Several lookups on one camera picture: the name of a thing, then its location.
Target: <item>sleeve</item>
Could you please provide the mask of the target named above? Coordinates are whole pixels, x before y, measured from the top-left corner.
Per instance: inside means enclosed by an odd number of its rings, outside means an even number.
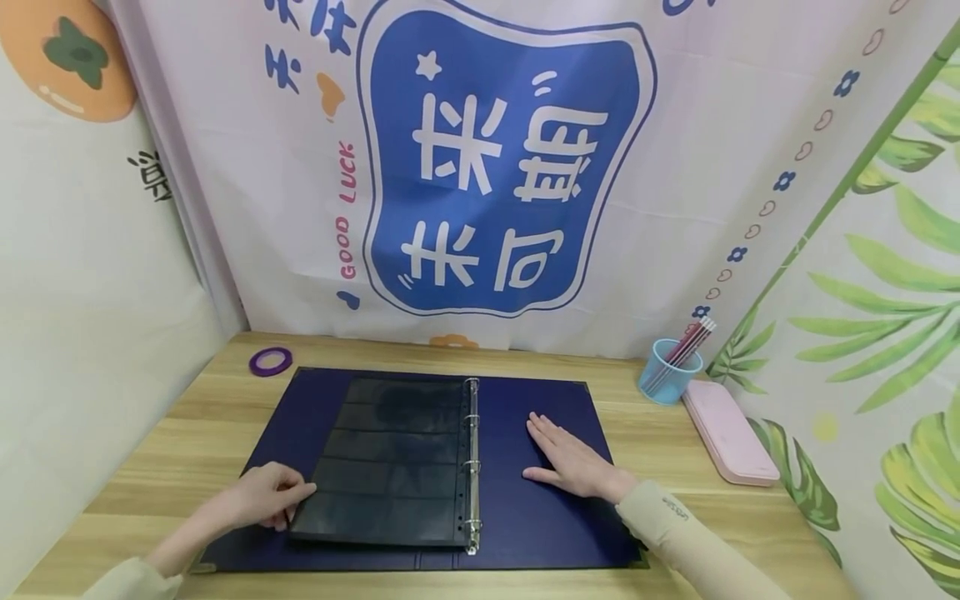
[[[152,566],[130,559],[115,566],[81,600],[174,600],[182,576],[164,579]]]
[[[683,575],[704,600],[789,600],[773,580],[656,482],[636,486],[616,510],[630,531]]]

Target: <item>blue pencil cup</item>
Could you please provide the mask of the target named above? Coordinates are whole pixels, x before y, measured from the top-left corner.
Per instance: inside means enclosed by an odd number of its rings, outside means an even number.
[[[667,338],[654,342],[650,359],[637,383],[640,391],[657,404],[669,406],[679,402],[686,384],[704,366],[700,352],[694,352],[679,367],[667,364],[666,357],[678,343]]]

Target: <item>desk surface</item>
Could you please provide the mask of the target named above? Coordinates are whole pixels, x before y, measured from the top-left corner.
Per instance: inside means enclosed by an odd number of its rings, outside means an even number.
[[[586,381],[618,465],[658,480],[794,598],[856,597],[786,492],[721,479],[683,406],[657,406],[636,390],[636,361],[245,333],[214,357],[12,599],[76,598],[115,564],[148,553],[235,480],[295,370],[261,379],[250,375],[247,362],[257,350],[278,345],[294,352],[295,366]],[[655,558],[651,564],[646,571],[203,575],[190,577],[180,597],[698,597]]]

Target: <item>hand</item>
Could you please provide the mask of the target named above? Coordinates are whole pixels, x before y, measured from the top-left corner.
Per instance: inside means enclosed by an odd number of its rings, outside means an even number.
[[[244,473],[235,484],[218,493],[203,510],[224,519],[229,529],[260,523],[277,531],[287,528],[297,505],[317,490],[303,476],[280,463],[268,463]]]
[[[619,504],[636,486],[636,478],[605,461],[591,447],[544,416],[530,413],[527,431],[554,470],[529,467],[523,477],[556,486],[583,498],[603,498]]]

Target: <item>fabric backdrop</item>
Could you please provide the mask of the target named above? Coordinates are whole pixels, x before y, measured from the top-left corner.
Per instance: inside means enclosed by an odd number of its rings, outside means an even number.
[[[956,17],[953,0],[115,5],[222,314],[607,356],[704,314],[719,348]]]
[[[877,600],[960,598],[960,54],[920,91],[708,370]]]
[[[78,48],[90,62],[69,62]],[[224,334],[95,4],[0,0],[0,107],[6,598]]]

